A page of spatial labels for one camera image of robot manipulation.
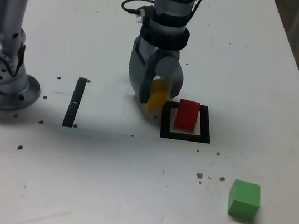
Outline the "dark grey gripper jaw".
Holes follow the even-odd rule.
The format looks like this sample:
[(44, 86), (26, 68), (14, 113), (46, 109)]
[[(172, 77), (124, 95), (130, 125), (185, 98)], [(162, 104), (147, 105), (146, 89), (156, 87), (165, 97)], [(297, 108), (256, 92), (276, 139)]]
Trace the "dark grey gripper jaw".
[(160, 51), (145, 40), (135, 39), (129, 61), (129, 79), (138, 102), (146, 104), (150, 97), (150, 86), (156, 76), (156, 64)]

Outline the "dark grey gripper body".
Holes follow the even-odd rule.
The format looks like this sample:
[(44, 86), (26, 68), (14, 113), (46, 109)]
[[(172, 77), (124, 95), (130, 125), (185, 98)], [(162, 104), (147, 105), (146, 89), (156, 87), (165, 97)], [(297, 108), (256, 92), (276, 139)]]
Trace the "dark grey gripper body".
[(179, 50), (168, 50), (160, 47), (154, 47), (154, 51), (149, 55), (149, 58), (155, 60), (161, 60), (165, 57), (175, 58), (177, 61), (180, 61), (180, 51)]

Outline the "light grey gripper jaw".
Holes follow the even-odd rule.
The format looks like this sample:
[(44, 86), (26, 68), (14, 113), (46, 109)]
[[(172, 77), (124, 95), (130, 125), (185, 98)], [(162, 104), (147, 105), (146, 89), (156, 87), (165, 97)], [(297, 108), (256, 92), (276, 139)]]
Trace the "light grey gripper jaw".
[(162, 57), (156, 64), (155, 73), (164, 81), (171, 98), (179, 95), (184, 75), (178, 59), (170, 56)]

